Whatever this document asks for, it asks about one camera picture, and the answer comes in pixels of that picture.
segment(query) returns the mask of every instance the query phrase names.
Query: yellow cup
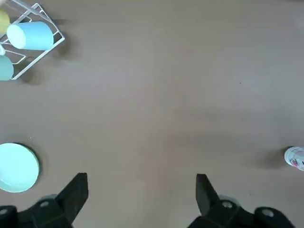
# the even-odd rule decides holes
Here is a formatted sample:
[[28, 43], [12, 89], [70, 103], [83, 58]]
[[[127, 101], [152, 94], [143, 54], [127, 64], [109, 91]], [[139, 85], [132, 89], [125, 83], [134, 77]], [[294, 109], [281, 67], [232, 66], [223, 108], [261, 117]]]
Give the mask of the yellow cup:
[[0, 34], [6, 33], [6, 30], [8, 29], [9, 25], [10, 17], [4, 10], [0, 9]]

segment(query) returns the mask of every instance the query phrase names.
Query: mint green plate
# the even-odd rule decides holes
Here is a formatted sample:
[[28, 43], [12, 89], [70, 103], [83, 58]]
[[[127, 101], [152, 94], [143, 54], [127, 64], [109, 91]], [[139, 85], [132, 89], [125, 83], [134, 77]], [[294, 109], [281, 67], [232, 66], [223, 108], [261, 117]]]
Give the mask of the mint green plate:
[[30, 189], [39, 175], [39, 162], [34, 153], [17, 143], [0, 145], [0, 189], [23, 192]]

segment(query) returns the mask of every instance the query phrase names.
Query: white wire rack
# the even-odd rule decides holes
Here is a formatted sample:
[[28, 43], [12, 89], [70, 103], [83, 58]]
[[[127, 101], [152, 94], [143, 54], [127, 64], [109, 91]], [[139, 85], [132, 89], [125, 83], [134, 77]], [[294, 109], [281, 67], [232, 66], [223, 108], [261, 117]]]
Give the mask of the white wire rack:
[[[16, 7], [14, 7], [12, 4], [16, 4], [18, 7], [24, 8], [26, 11], [22, 13], [21, 10], [18, 10]], [[20, 76], [22, 76], [27, 70], [29, 70], [33, 65], [35, 65], [41, 58], [43, 58], [47, 53], [49, 53], [51, 50], [53, 50], [55, 47], [57, 47], [60, 43], [62, 43], [65, 40], [64, 35], [59, 30], [59, 28], [56, 26], [56, 24], [53, 22], [53, 20], [47, 15], [47, 13], [44, 11], [44, 9], [38, 4], [35, 3], [32, 7], [28, 6], [26, 3], [21, 2], [20, 0], [11, 0], [4, 3], [3, 6], [9, 7], [12, 10], [15, 10], [17, 12], [21, 12], [22, 14], [14, 21], [12, 24], [17, 24], [22, 22], [23, 20], [26, 20], [26, 22], [33, 22], [33, 17], [38, 17], [38, 20], [40, 21], [47, 21], [48, 24], [52, 25], [52, 31], [54, 36], [54, 44], [50, 50], [43, 51], [42, 53], [39, 53], [37, 56], [33, 57], [30, 56], [30, 52], [26, 50], [19, 50], [14, 48], [7, 36], [5, 34], [0, 34], [0, 44], [2, 44], [3, 48], [6, 50], [6, 53], [10, 53], [11, 55], [14, 55], [14, 60], [12, 60], [12, 63], [14, 65], [14, 68], [16, 69], [17, 66], [19, 70], [15, 70], [13, 77], [11, 80], [16, 80]], [[25, 66], [22, 66], [22, 63], [28, 58], [31, 57], [31, 61], [27, 63]]]

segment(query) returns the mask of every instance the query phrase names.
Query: mint green cup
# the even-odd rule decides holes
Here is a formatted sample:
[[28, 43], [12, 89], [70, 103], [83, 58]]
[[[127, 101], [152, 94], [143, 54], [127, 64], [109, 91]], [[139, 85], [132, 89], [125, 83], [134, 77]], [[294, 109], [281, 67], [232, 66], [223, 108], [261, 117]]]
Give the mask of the mint green cup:
[[33, 151], [18, 143], [0, 145], [0, 189], [23, 192], [37, 181], [39, 162]]
[[0, 56], [0, 81], [8, 81], [14, 75], [14, 66], [7, 56]]

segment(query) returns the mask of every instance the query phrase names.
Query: small can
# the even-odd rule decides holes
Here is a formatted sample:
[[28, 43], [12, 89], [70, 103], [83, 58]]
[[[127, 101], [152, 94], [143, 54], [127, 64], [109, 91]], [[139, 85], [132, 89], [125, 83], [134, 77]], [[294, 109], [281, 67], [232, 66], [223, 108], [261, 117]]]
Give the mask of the small can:
[[304, 148], [293, 146], [287, 149], [284, 154], [287, 164], [304, 171]]

